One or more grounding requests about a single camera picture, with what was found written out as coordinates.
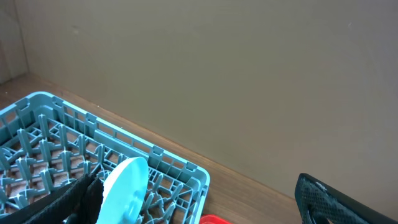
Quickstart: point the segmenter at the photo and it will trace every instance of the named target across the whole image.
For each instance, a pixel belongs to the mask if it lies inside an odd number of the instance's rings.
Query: beige wall
[[[27,72],[14,0],[0,1],[0,83]]]
[[[293,196],[398,219],[398,1],[17,0],[31,72]]]

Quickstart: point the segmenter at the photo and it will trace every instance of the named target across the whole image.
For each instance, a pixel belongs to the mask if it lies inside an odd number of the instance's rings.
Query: wooden table
[[[98,105],[35,75],[22,75],[0,85],[0,109],[35,91],[53,93],[116,126],[122,126],[125,130],[205,168],[210,173],[211,182],[203,214],[215,214],[233,223],[243,224],[301,223],[299,210],[294,199],[98,107]]]

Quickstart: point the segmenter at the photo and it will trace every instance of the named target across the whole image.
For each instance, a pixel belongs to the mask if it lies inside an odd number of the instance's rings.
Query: red bowl
[[[232,224],[216,215],[204,215],[200,218],[199,224]]]

